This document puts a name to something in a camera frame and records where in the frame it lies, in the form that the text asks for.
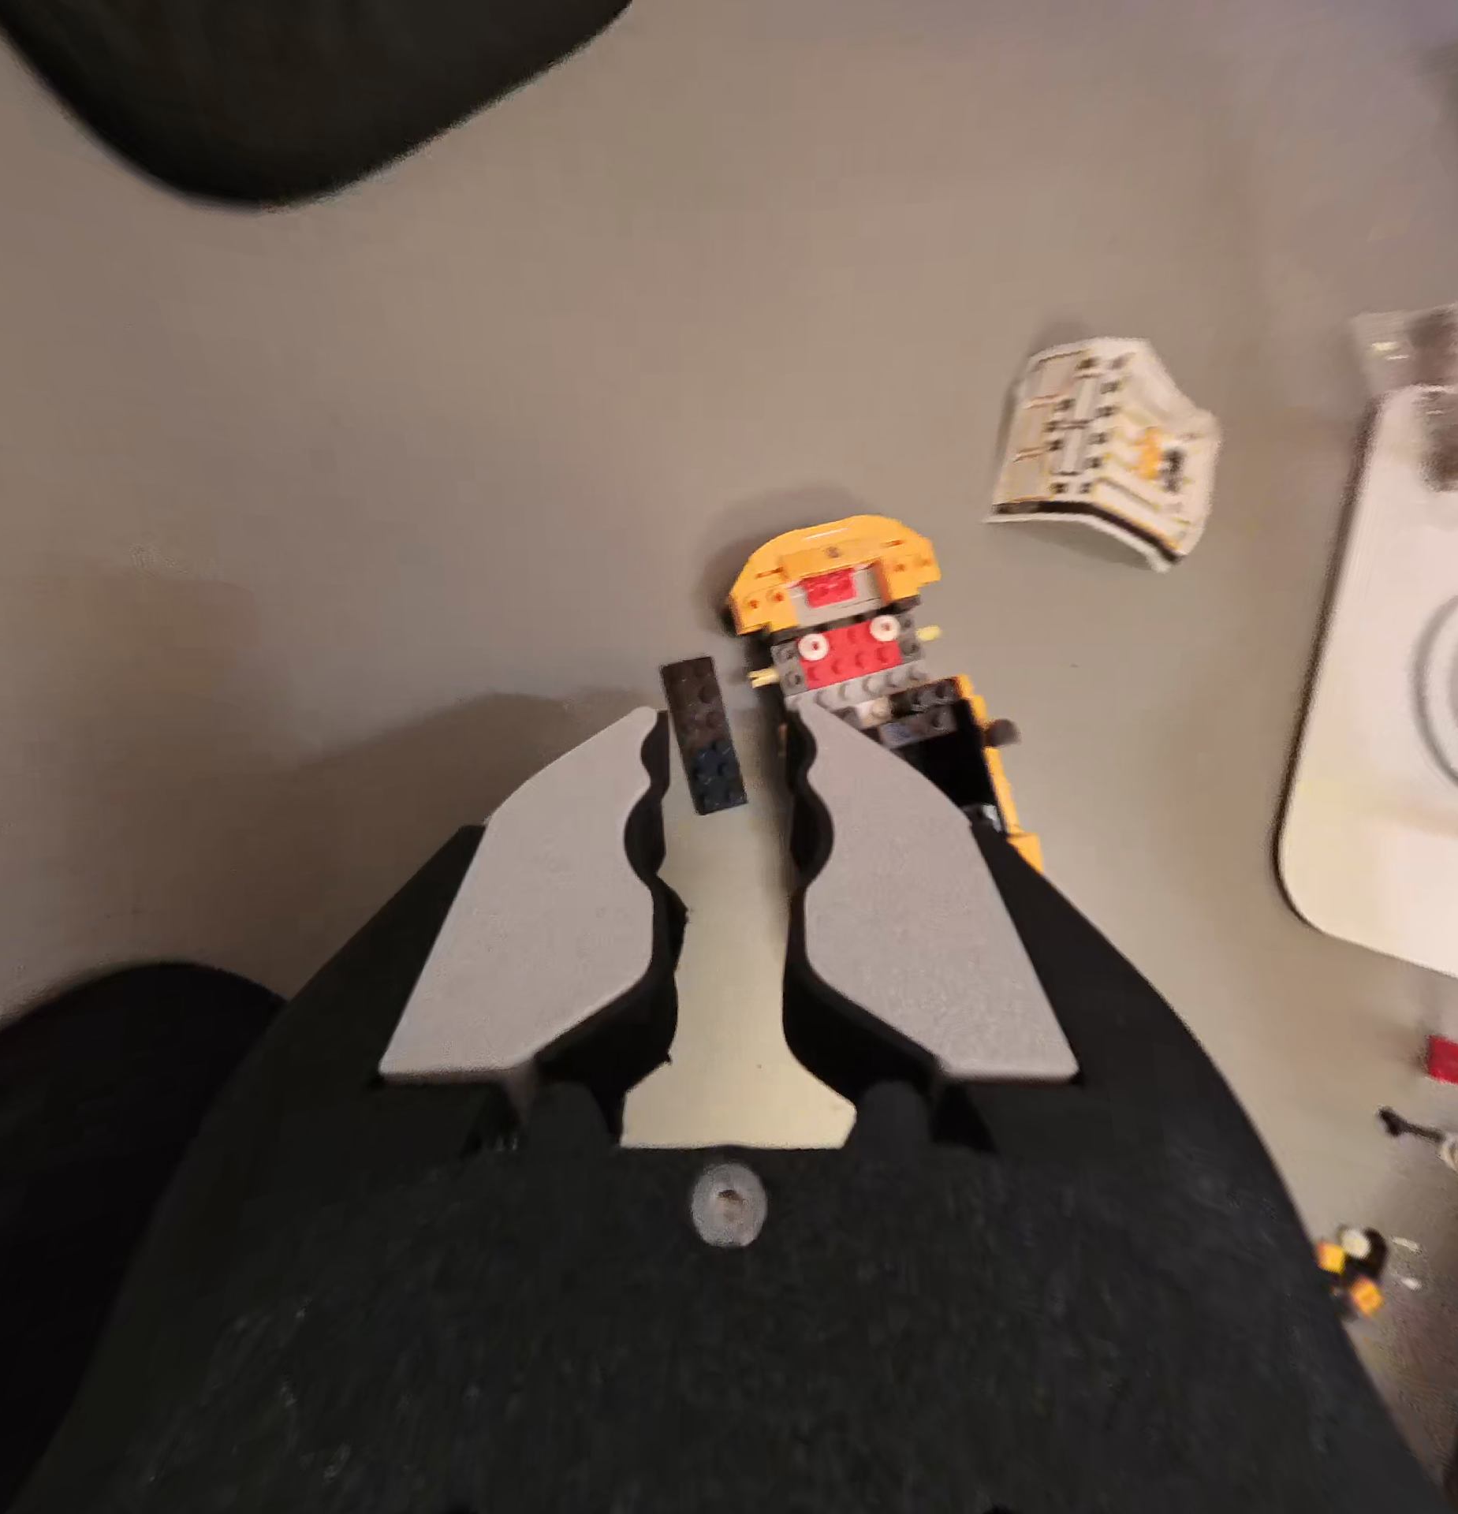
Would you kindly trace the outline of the small loose yellow-black bricks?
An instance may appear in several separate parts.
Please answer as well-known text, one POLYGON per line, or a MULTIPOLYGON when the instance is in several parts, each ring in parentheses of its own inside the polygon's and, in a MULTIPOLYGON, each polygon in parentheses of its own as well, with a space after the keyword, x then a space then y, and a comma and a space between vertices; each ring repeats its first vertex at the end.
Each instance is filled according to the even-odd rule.
POLYGON ((1389 1241, 1375 1227, 1343 1226, 1314 1247, 1324 1290, 1345 1319, 1369 1319, 1383 1307, 1389 1241))

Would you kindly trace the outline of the white lego minifigure piece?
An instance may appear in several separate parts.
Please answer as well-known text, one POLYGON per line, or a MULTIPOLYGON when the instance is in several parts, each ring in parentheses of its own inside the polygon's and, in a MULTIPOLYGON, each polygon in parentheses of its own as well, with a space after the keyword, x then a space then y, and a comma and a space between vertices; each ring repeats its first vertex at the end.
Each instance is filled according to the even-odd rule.
POLYGON ((1389 1137, 1428 1146, 1444 1167, 1458 1174, 1458 1132, 1422 1125, 1392 1108, 1380 1108, 1376 1116, 1389 1137))

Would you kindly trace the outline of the clear plastic parts bag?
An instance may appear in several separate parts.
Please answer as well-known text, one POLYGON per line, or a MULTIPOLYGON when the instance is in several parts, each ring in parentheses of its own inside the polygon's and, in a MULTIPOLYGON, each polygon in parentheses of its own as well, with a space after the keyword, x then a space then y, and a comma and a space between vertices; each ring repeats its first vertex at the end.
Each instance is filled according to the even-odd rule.
POLYGON ((1420 470, 1435 491, 1458 490, 1458 300, 1350 321, 1362 382, 1380 406, 1406 399, 1420 425, 1420 470))

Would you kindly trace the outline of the person's black clothing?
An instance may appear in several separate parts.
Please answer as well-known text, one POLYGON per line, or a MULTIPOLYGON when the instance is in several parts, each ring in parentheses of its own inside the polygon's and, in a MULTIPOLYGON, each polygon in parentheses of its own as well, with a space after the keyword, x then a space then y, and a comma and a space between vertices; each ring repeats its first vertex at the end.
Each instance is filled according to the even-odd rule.
POLYGON ((205 963, 134 963, 0 1026, 0 1510, 68 1413, 177 1163, 283 1007, 205 963))

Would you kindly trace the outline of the black lego plate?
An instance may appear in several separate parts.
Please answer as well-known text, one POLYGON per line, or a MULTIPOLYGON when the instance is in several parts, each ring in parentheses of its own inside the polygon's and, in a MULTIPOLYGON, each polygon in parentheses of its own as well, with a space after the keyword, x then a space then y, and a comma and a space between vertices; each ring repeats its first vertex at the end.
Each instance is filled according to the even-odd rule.
POLYGON ((748 795, 712 656, 663 665, 661 684, 696 814, 745 807, 748 795))

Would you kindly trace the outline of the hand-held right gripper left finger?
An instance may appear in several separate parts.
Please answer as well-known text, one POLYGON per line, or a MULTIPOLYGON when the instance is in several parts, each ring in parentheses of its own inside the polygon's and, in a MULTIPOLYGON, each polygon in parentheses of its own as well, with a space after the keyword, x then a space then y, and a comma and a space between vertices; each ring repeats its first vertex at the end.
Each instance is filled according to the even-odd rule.
POLYGON ((668 1062, 686 908, 663 880, 663 710, 568 750, 486 819, 378 1061, 392 1085, 474 1085, 526 1115, 573 1085, 620 1144, 668 1062))

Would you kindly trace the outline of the white book stand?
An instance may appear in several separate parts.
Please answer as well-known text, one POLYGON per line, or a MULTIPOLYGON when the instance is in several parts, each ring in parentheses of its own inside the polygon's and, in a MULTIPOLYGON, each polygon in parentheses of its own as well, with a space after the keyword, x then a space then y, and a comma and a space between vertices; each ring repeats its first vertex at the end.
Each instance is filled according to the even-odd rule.
POLYGON ((1375 410, 1277 840, 1314 929, 1458 979, 1458 488, 1420 389, 1375 410))

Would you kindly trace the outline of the yellow lego car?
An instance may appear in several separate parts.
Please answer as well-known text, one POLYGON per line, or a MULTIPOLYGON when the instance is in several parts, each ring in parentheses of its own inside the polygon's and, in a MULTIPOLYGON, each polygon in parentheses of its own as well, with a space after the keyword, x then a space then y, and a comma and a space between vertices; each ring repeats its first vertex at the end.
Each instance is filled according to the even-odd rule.
POLYGON ((1041 842, 1021 819, 1003 760, 1017 724, 993 713, 967 675, 932 663, 941 628, 923 620, 923 592, 939 578, 927 536, 887 516, 850 516, 753 550, 722 620, 746 644, 746 684, 783 724, 831 713, 1041 871, 1041 842))

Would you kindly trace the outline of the white sticker sheet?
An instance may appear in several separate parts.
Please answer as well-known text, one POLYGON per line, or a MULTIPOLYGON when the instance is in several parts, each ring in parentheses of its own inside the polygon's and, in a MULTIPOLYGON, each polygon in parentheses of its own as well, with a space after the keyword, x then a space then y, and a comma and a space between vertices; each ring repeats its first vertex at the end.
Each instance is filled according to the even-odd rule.
POLYGON ((1080 524, 1168 571, 1205 536, 1220 448, 1147 340, 1048 347, 1010 396, 991 521, 1080 524))

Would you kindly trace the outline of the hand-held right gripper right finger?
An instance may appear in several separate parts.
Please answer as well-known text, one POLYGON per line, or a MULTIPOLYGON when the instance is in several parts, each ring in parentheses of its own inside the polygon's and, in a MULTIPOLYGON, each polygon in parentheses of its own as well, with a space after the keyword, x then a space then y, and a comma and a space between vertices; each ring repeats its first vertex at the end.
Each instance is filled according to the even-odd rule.
POLYGON ((783 1029, 859 1104, 880 1083, 1066 1085, 1080 1064, 975 828, 918 767, 819 705, 790 731, 797 889, 783 1029))

